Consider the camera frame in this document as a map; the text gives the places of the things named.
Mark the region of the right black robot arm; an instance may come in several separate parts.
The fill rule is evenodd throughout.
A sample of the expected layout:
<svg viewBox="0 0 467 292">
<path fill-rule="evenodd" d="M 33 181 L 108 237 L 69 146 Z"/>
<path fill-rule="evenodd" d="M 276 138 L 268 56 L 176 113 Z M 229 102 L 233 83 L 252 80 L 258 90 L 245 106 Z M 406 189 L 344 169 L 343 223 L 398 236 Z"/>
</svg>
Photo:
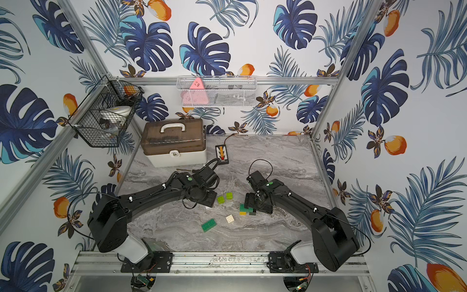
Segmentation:
<svg viewBox="0 0 467 292">
<path fill-rule="evenodd" d="M 264 177 L 249 167 L 247 182 L 252 188 L 244 206 L 272 214 L 281 208 L 298 219 L 311 232 L 309 242 L 298 240 L 283 252 L 272 252 L 266 265 L 272 273 L 301 273 L 309 264 L 321 264 L 338 271 L 351 257 L 359 256 L 361 245 L 344 212 L 312 203 L 293 192 L 284 182 Z"/>
</svg>

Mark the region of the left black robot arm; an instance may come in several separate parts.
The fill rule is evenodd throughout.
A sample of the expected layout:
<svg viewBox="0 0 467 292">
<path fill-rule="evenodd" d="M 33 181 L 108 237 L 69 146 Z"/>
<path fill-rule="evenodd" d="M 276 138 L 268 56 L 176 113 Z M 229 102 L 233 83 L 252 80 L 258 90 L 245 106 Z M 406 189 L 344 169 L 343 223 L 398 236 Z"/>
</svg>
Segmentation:
<svg viewBox="0 0 467 292">
<path fill-rule="evenodd" d="M 215 158 L 192 174 L 173 172 L 160 185 L 129 195 L 98 193 L 91 207 L 88 227 L 101 253 L 117 252 L 133 264 L 149 255 L 148 246 L 128 232 L 128 224 L 141 215 L 165 204 L 181 201 L 185 208 L 198 205 L 211 208 L 220 183 L 215 173 L 220 159 Z"/>
</svg>

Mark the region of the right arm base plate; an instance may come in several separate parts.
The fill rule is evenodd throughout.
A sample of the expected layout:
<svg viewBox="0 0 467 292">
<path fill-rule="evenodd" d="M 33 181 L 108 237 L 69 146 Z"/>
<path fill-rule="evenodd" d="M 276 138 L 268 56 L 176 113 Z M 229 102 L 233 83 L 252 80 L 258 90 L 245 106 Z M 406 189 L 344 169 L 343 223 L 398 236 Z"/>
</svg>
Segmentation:
<svg viewBox="0 0 467 292">
<path fill-rule="evenodd" d="M 299 264 L 290 253 L 271 252 L 268 255 L 266 266 L 271 273 L 318 273 L 319 269 L 315 263 Z"/>
</svg>

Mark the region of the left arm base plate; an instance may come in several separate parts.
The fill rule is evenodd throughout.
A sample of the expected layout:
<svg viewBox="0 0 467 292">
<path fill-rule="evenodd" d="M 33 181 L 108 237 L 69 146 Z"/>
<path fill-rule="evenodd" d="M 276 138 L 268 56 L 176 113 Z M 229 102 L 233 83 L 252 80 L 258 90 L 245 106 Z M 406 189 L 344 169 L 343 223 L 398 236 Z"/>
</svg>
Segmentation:
<svg viewBox="0 0 467 292">
<path fill-rule="evenodd" d="M 151 251 L 137 264 L 125 259 L 120 272 L 134 274 L 169 273 L 173 261 L 173 253 L 166 251 Z"/>
</svg>

